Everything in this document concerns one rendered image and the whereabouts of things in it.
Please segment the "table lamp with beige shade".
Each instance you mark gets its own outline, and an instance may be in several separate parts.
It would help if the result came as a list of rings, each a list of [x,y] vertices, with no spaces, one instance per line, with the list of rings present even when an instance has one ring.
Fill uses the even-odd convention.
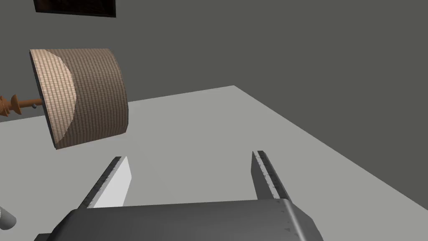
[[[0,96],[0,116],[41,106],[57,150],[126,132],[125,83],[110,49],[31,49],[29,56],[40,97]]]

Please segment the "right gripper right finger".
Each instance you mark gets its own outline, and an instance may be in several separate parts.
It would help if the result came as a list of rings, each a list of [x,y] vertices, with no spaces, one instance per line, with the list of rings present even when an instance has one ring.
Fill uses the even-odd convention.
[[[251,177],[257,199],[291,200],[264,151],[252,152]]]

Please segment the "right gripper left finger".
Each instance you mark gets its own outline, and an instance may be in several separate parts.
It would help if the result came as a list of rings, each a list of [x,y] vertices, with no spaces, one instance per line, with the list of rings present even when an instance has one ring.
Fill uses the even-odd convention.
[[[132,174],[127,157],[115,157],[79,205],[79,208],[123,206],[131,179]]]

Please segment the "dark picture on wall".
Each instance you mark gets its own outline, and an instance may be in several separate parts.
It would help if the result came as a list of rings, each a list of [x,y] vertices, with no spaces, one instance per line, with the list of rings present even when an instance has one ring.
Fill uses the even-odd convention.
[[[116,0],[33,0],[38,13],[116,17]]]

